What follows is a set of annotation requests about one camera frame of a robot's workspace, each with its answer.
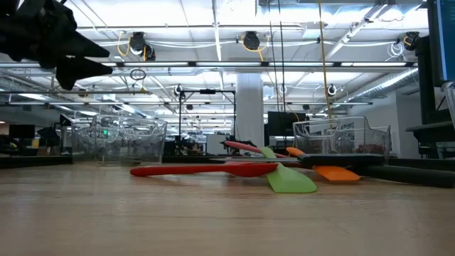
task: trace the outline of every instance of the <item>computer monitor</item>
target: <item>computer monitor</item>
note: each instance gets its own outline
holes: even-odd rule
[[[268,112],[268,116],[267,130],[269,136],[294,136],[292,124],[309,120],[309,117],[304,113]]]
[[[9,136],[15,139],[35,138],[35,125],[33,124],[10,124]]]

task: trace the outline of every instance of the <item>white column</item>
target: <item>white column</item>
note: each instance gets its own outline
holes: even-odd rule
[[[237,74],[237,129],[235,138],[264,146],[264,103],[260,73]]]

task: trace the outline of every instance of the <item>wooden table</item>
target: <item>wooden table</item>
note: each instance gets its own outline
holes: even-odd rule
[[[306,173],[317,193],[225,174],[0,170],[0,255],[455,255],[455,190]]]

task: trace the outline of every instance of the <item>ceiling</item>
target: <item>ceiling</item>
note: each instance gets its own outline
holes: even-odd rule
[[[349,31],[354,31],[364,15],[373,7],[371,1],[337,1],[323,2],[323,37],[326,43],[325,52],[330,53],[336,43]],[[125,56],[119,53],[127,51],[127,39],[134,31],[146,33],[146,40],[156,51],[156,61],[261,61],[258,52],[249,52],[242,45],[241,38],[245,31],[256,31],[261,40],[264,61],[320,62],[321,43],[319,12],[317,1],[282,0],[281,15],[277,10],[277,1],[271,1],[268,12],[266,1],[259,0],[68,0],[66,6],[73,10],[78,24],[78,31],[104,46],[111,54],[109,58],[97,59],[100,62],[140,62],[140,57],[131,52]],[[419,31],[423,36],[428,34],[426,9],[418,9],[421,1],[401,0],[380,18],[367,23],[345,41],[329,62],[404,62],[416,61],[414,53],[403,50],[402,43],[393,43],[403,39],[407,31]],[[2,62],[10,62],[6,55],[0,55]],[[173,89],[181,85],[185,90],[215,88],[235,90],[239,72],[261,73],[265,87],[273,87],[275,76],[282,85],[281,68],[275,73],[273,68],[142,68],[147,77],[135,84],[129,74],[132,68],[116,69],[113,76],[93,77],[79,80],[77,86],[86,90],[112,91],[109,98],[119,102],[170,102],[175,100]],[[369,82],[377,80],[390,72],[400,72],[404,68],[332,68],[328,69],[328,84],[334,84],[337,94],[349,95]],[[52,90],[53,74],[39,68],[3,68],[7,75],[15,75],[24,83],[23,87],[8,87],[5,82],[2,90]],[[286,99],[292,101],[321,101],[324,98],[323,72],[321,68],[285,68],[284,78]],[[153,95],[115,94],[119,91],[139,90],[143,87]],[[52,96],[54,101],[61,102],[96,102],[102,95],[60,94]],[[12,100],[35,100],[15,95]],[[227,101],[223,95],[194,94],[193,101]],[[300,111],[301,105],[290,106]],[[176,106],[136,105],[134,108],[152,117],[176,119],[172,109]],[[276,105],[265,105],[264,110],[275,110]],[[99,106],[90,111],[110,112],[110,106]],[[320,106],[314,106],[310,112],[318,112]],[[188,112],[226,112],[232,111],[232,105],[194,106]]]

